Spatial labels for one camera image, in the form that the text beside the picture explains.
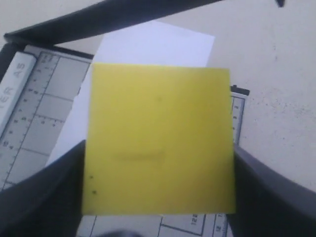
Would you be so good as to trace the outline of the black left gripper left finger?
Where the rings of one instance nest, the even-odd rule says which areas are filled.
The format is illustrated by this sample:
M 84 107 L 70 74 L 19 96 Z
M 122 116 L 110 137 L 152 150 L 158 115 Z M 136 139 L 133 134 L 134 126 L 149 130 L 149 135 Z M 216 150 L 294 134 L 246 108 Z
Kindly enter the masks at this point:
M 82 212 L 85 141 L 0 193 L 2 237 L 74 237 Z

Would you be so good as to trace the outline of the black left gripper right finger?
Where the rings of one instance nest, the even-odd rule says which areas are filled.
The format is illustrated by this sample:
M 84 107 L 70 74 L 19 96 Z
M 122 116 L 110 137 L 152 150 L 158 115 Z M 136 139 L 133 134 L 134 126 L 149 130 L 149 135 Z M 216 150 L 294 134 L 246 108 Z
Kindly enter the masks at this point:
M 314 237 L 316 194 L 234 146 L 236 212 L 227 216 L 235 237 Z

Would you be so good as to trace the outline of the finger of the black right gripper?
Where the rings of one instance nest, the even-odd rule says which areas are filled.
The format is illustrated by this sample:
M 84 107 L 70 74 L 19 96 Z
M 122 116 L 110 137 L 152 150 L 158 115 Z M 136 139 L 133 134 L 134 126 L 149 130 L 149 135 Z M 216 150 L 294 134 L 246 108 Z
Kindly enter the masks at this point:
M 285 5 L 285 0 L 276 0 L 276 3 L 278 5 L 278 7 L 284 7 Z

